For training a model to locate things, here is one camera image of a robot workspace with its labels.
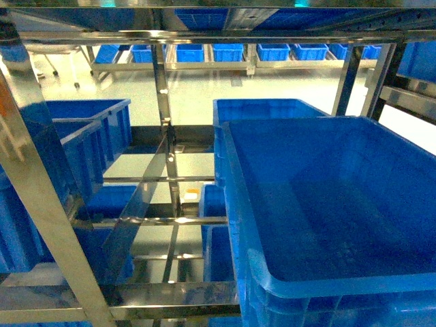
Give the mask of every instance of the blue storage bin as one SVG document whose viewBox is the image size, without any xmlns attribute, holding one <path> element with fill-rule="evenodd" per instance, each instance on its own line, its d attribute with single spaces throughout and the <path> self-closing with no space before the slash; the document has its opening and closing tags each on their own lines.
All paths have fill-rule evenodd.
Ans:
<svg viewBox="0 0 436 327">
<path fill-rule="evenodd" d="M 223 133 L 250 326 L 434 326 L 435 156 L 363 117 Z"/>
<path fill-rule="evenodd" d="M 95 63 L 112 63 L 119 50 L 119 44 L 104 44 L 100 46 Z"/>
<path fill-rule="evenodd" d="M 112 228 L 96 228 L 91 231 L 79 229 L 75 230 L 79 243 L 82 245 L 83 252 L 86 255 L 89 265 L 95 274 L 95 278 L 100 285 L 108 284 L 112 280 L 111 272 L 106 260 L 106 254 L 102 248 L 111 231 Z M 133 276 L 133 273 L 133 257 L 128 255 L 115 283 L 126 283 L 127 280 Z"/>
<path fill-rule="evenodd" d="M 328 48 L 338 60 L 345 60 L 347 56 L 347 44 L 329 44 Z"/>
<path fill-rule="evenodd" d="M 398 74 L 436 83 L 436 41 L 409 43 Z"/>
<path fill-rule="evenodd" d="M 222 30 L 228 10 L 213 9 L 175 9 L 174 13 L 191 31 Z"/>
<path fill-rule="evenodd" d="M 365 46 L 363 48 L 362 59 L 378 59 L 382 51 L 382 46 Z"/>
<path fill-rule="evenodd" d="M 87 204 L 91 218 L 118 218 L 135 192 L 135 185 L 104 185 Z"/>
<path fill-rule="evenodd" d="M 213 126 L 215 130 L 215 184 L 225 185 L 222 161 L 223 134 L 221 126 L 226 121 L 245 119 L 282 119 L 326 116 L 326 113 L 298 99 L 218 99 L 213 102 Z"/>
<path fill-rule="evenodd" d="M 328 47 L 337 59 L 345 60 L 347 44 L 330 44 Z M 380 51 L 382 51 L 382 46 L 365 46 L 361 59 L 378 59 Z"/>
<path fill-rule="evenodd" d="M 151 47 L 148 44 L 136 44 L 132 46 L 131 53 L 134 63 L 152 63 Z"/>
<path fill-rule="evenodd" d="M 224 192 L 214 184 L 206 184 L 202 187 L 200 201 L 198 202 L 199 217 L 223 217 L 225 216 Z M 203 257 L 206 255 L 207 233 L 213 225 L 202 225 Z"/>
<path fill-rule="evenodd" d="M 258 44 L 257 50 L 262 61 L 285 61 L 291 48 L 287 44 Z"/>
<path fill-rule="evenodd" d="M 232 251 L 227 226 L 211 226 L 206 240 L 204 281 L 234 281 Z M 210 318 L 209 327 L 242 327 L 240 317 Z"/>
<path fill-rule="evenodd" d="M 362 8 L 299 8 L 279 9 L 255 30 L 301 30 L 309 27 L 330 25 L 345 22 L 354 18 L 361 18 L 386 11 L 386 9 L 362 9 Z"/>
<path fill-rule="evenodd" d="M 0 167 L 0 273 L 23 273 L 40 262 L 33 223 Z"/>
<path fill-rule="evenodd" d="M 34 324 L 0 324 L 0 327 L 92 327 L 90 322 L 39 322 Z"/>
<path fill-rule="evenodd" d="M 13 63 L 24 63 L 29 59 L 26 48 L 18 44 L 15 46 L 0 46 L 0 55 L 4 61 Z"/>
<path fill-rule="evenodd" d="M 325 44 L 291 44 L 298 60 L 324 60 L 328 47 Z"/>
<path fill-rule="evenodd" d="M 197 63 L 204 61 L 204 49 L 202 44 L 177 44 L 178 63 Z"/>
<path fill-rule="evenodd" d="M 213 44 L 215 61 L 242 61 L 243 53 L 243 44 Z"/>
<path fill-rule="evenodd" d="M 86 203 L 103 185 L 99 139 L 102 124 L 99 121 L 56 121 L 54 123 L 69 166 Z"/>
<path fill-rule="evenodd" d="M 47 101 L 54 121 L 101 121 L 102 168 L 106 171 L 131 143 L 130 99 Z"/>
</svg>

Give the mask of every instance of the slotted metal post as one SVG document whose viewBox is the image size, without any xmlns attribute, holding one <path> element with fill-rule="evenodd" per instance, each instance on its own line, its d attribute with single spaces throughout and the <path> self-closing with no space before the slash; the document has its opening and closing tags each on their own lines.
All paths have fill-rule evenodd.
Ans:
<svg viewBox="0 0 436 327">
<path fill-rule="evenodd" d="M 394 83 L 405 49 L 405 43 L 383 45 L 369 83 L 367 97 L 361 113 L 362 116 L 371 117 L 376 121 L 380 119 L 386 103 L 385 100 L 380 98 L 381 89 L 384 85 Z"/>
</svg>

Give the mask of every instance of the metal shelving unit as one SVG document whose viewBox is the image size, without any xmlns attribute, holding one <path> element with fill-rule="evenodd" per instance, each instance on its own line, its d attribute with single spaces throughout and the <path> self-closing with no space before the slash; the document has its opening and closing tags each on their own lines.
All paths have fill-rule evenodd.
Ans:
<svg viewBox="0 0 436 327">
<path fill-rule="evenodd" d="M 127 63 L 118 63 L 120 56 L 115 58 L 115 63 L 92 63 L 91 69 L 98 81 L 102 81 L 112 72 L 139 72 L 153 71 L 152 63 L 132 63 L 130 59 Z M 201 63 L 178 63 L 176 59 L 175 45 L 168 46 L 166 55 L 166 70 L 169 72 L 183 70 L 227 70 L 227 71 L 246 71 L 247 76 L 254 76 L 258 69 L 332 69 L 342 68 L 344 60 L 337 59 L 330 51 L 327 53 L 325 60 L 298 60 L 295 56 L 285 61 L 261 61 L 255 44 L 246 44 L 243 61 L 240 62 L 216 62 L 213 58 L 213 49 L 211 44 L 204 45 L 204 62 Z M 362 60 L 360 68 L 374 68 L 377 60 Z"/>
<path fill-rule="evenodd" d="M 344 115 L 357 69 L 360 65 L 365 44 L 384 44 L 381 56 L 369 83 L 369 92 L 362 115 L 378 119 L 385 104 L 418 116 L 426 121 L 436 121 L 436 86 L 407 78 L 398 77 L 396 72 L 407 42 L 436 40 L 436 5 L 428 1 L 398 0 L 363 1 L 367 8 L 358 16 L 344 18 L 334 23 L 325 22 L 316 27 L 301 26 L 299 30 L 254 30 L 279 8 L 295 8 L 302 1 L 240 0 L 220 1 L 219 7 L 230 8 L 224 31 L 184 31 L 177 29 L 168 14 L 175 7 L 201 8 L 203 1 L 136 1 L 134 7 L 126 0 L 116 0 L 100 8 L 101 1 L 3 1 L 0 3 L 0 43 L 21 47 L 23 42 L 40 44 L 151 44 L 156 94 L 161 120 L 162 142 L 140 181 L 132 200 L 127 204 L 122 219 L 116 223 L 104 221 L 92 224 L 88 217 L 79 216 L 83 199 L 72 172 L 67 165 L 65 153 L 50 118 L 46 103 L 31 64 L 26 60 L 14 69 L 1 66 L 0 73 L 0 164 L 3 166 L 21 200 L 30 213 L 40 234 L 48 245 L 68 286 L 0 286 L 0 323 L 90 321 L 94 327 L 128 325 L 131 320 L 181 317 L 211 317 L 238 315 L 238 296 L 235 283 L 168 283 L 174 258 L 174 245 L 180 225 L 226 223 L 225 217 L 196 219 L 184 217 L 180 201 L 175 146 L 176 135 L 172 126 L 166 70 L 183 69 L 180 63 L 165 63 L 162 44 L 177 43 L 348 43 L 349 51 L 342 65 L 333 114 Z M 305 6 L 347 7 L 348 1 L 305 1 Z M 410 9 L 411 6 L 429 7 L 425 11 Z M 17 32 L 13 8 L 19 7 L 26 14 L 42 17 L 52 23 L 50 29 L 21 29 Z M 72 10 L 81 9 L 72 14 Z M 98 29 L 84 20 L 102 17 L 108 12 L 132 14 L 131 22 L 120 19 L 113 24 L 104 24 Z M 61 22 L 62 29 L 57 28 Z M 68 26 L 82 27 L 68 30 Z M 235 63 L 238 69 L 247 69 L 247 63 Z M 258 69 L 285 69 L 277 63 L 261 63 Z M 220 69 L 210 63 L 210 69 Z M 185 69 L 197 69 L 187 65 Z M 44 144 L 36 146 L 36 140 L 45 135 Z M 59 161 L 50 161 L 50 156 Z M 52 186 L 50 165 L 58 165 L 64 171 L 65 184 L 69 185 L 69 196 L 63 204 Z M 171 200 L 172 218 L 145 219 L 150 199 L 161 181 L 161 172 L 166 166 Z M 106 251 L 110 254 L 114 278 L 119 272 L 120 262 L 128 254 L 131 242 L 142 225 L 172 225 L 171 243 L 168 247 L 166 269 L 162 283 L 98 286 L 93 271 L 76 238 L 73 228 L 93 229 L 114 223 L 112 235 L 128 235 L 123 242 L 109 242 Z"/>
</svg>

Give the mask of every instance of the open plastic container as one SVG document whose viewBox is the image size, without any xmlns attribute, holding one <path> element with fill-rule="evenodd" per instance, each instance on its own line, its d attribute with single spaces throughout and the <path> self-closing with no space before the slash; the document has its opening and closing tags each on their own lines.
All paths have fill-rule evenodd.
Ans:
<svg viewBox="0 0 436 327">
<path fill-rule="evenodd" d="M 39 322 L 34 324 L 0 324 L 0 327 L 92 327 L 90 322 Z"/>
<path fill-rule="evenodd" d="M 104 44 L 100 46 L 95 63 L 112 63 L 119 50 L 119 44 Z"/>
<path fill-rule="evenodd" d="M 299 99 L 218 99 L 213 101 L 213 127 L 215 130 L 215 184 L 225 185 L 223 170 L 222 125 L 226 121 L 245 119 L 283 119 L 326 116 L 325 112 Z"/>
<path fill-rule="evenodd" d="M 151 63 L 151 47 L 148 44 L 136 44 L 131 47 L 131 53 L 134 56 L 134 63 Z"/>
<path fill-rule="evenodd" d="M 104 185 L 87 204 L 92 219 L 118 218 L 135 192 L 135 185 Z"/>
<path fill-rule="evenodd" d="M 25 273 L 41 261 L 35 226 L 0 167 L 0 273 Z"/>
<path fill-rule="evenodd" d="M 223 217 L 225 216 L 225 200 L 223 189 L 214 184 L 206 184 L 202 187 L 200 201 L 198 202 L 199 217 Z M 206 255 L 206 242 L 208 230 L 213 225 L 202 225 L 203 257 Z"/>
<path fill-rule="evenodd" d="M 401 60 L 398 74 L 436 82 L 436 42 L 409 43 Z"/>
<path fill-rule="evenodd" d="M 242 61 L 244 45 L 234 44 L 213 44 L 213 57 L 215 61 Z"/>
<path fill-rule="evenodd" d="M 200 63 L 204 61 L 202 44 L 177 44 L 176 55 L 178 63 Z"/>
<path fill-rule="evenodd" d="M 362 59 L 378 59 L 381 51 L 382 46 L 365 46 L 363 48 Z"/>
<path fill-rule="evenodd" d="M 69 166 L 86 203 L 103 185 L 103 154 L 99 144 L 102 124 L 99 121 L 54 123 Z"/>
<path fill-rule="evenodd" d="M 232 251 L 227 226 L 211 226 L 206 238 L 204 281 L 234 281 Z M 242 327 L 240 317 L 210 318 L 209 327 Z"/>
<path fill-rule="evenodd" d="M 434 326 L 435 156 L 363 117 L 223 132 L 250 326 Z"/>
<path fill-rule="evenodd" d="M 129 99 L 47 101 L 53 121 L 101 121 L 106 171 L 131 143 Z"/>
<path fill-rule="evenodd" d="M 257 49 L 262 61 L 285 61 L 291 50 L 287 44 L 258 44 Z"/>
<path fill-rule="evenodd" d="M 298 60 L 324 60 L 328 51 L 325 44 L 291 44 L 290 46 Z"/>
<path fill-rule="evenodd" d="M 339 60 L 345 60 L 347 56 L 347 44 L 330 44 L 330 51 Z M 382 46 L 365 46 L 361 59 L 378 59 Z"/>
</svg>

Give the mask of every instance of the metal shelf frame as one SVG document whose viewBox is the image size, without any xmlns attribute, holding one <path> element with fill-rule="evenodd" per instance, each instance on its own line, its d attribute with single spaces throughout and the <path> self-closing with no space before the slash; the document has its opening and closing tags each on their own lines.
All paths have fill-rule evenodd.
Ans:
<svg viewBox="0 0 436 327">
<path fill-rule="evenodd" d="M 95 58 L 92 47 L 88 47 L 91 58 Z M 120 55 L 116 56 L 114 63 L 92 63 L 91 69 L 97 81 L 103 81 L 108 73 L 112 72 L 151 72 L 152 63 L 119 63 Z M 360 68 L 374 68 L 377 60 L 362 60 Z M 176 46 L 170 44 L 166 55 L 166 71 L 185 70 L 221 70 L 221 71 L 246 71 L 247 76 L 254 76 L 257 70 L 262 69 L 332 69 L 342 68 L 344 60 L 337 59 L 330 51 L 325 60 L 298 60 L 294 55 L 285 61 L 261 61 L 256 51 L 256 44 L 246 44 L 244 57 L 239 62 L 216 62 L 213 57 L 211 44 L 204 45 L 204 62 L 201 63 L 178 63 L 176 59 Z"/>
<path fill-rule="evenodd" d="M 230 8 L 230 20 L 225 31 L 169 31 L 166 30 L 162 10 L 167 7 L 201 7 L 203 1 L 137 1 L 135 10 L 150 21 L 150 29 L 130 31 L 17 31 L 12 15 L 5 6 L 10 7 L 53 7 L 64 8 L 99 7 L 100 1 L 5 1 L 0 4 L 0 44 L 23 47 L 23 42 L 40 44 L 152 44 L 153 63 L 144 65 L 153 69 L 156 95 L 161 121 L 162 142 L 153 160 L 144 172 L 132 200 L 125 207 L 117 222 L 102 221 L 92 224 L 84 210 L 84 203 L 67 165 L 65 153 L 55 132 L 44 97 L 32 72 L 29 58 L 21 63 L 0 65 L 0 164 L 9 176 L 23 204 L 30 213 L 40 234 L 48 245 L 69 286 L 45 287 L 4 287 L 0 285 L 0 323 L 59 322 L 88 320 L 94 327 L 129 324 L 131 320 L 159 320 L 178 317 L 213 317 L 238 315 L 238 295 L 235 283 L 168 283 L 171 264 L 174 259 L 178 227 L 192 224 L 224 224 L 225 217 L 197 219 L 184 217 L 178 183 L 186 177 L 179 177 L 176 165 L 176 134 L 172 126 L 166 71 L 171 69 L 197 69 L 194 65 L 166 62 L 162 44 L 182 43 L 244 43 L 248 44 L 249 60 L 235 63 L 238 69 L 288 69 L 289 63 L 262 63 L 255 57 L 256 43 L 346 43 L 349 44 L 339 81 L 333 113 L 344 115 L 349 95 L 361 64 L 362 48 L 365 44 L 383 44 L 380 58 L 369 83 L 369 92 L 362 115 L 378 119 L 385 104 L 435 123 L 436 86 L 423 81 L 397 76 L 405 44 L 436 40 L 436 30 L 408 29 L 392 31 L 346 31 L 317 29 L 307 31 L 253 31 L 280 7 L 295 7 L 298 1 L 240 0 L 220 1 L 219 7 Z M 347 7 L 349 1 L 306 1 L 314 7 Z M 404 8 L 411 5 L 426 7 L 428 1 L 367 1 L 372 6 Z M 116 9 L 129 5 L 125 0 L 115 1 Z M 255 22 L 249 22 L 248 15 L 257 10 Z M 210 69 L 224 69 L 217 63 Z M 108 72 L 112 66 L 104 67 Z M 43 145 L 40 138 L 44 136 Z M 50 156 L 61 160 L 55 164 L 63 171 L 65 184 L 69 185 L 66 202 L 60 201 L 50 179 L 54 163 Z M 161 172 L 167 168 L 168 178 L 162 179 Z M 131 182 L 131 178 L 118 178 L 117 182 Z M 169 184 L 173 218 L 145 219 L 156 184 L 165 181 Z M 94 277 L 82 248 L 76 238 L 74 228 L 102 228 L 114 226 L 110 239 L 125 239 L 115 246 L 110 240 L 104 249 L 109 254 L 113 281 L 116 280 L 121 262 L 128 254 L 138 228 L 143 225 L 172 225 L 172 237 L 168 254 L 158 260 L 166 260 L 162 283 L 107 285 L 100 287 Z"/>
</svg>

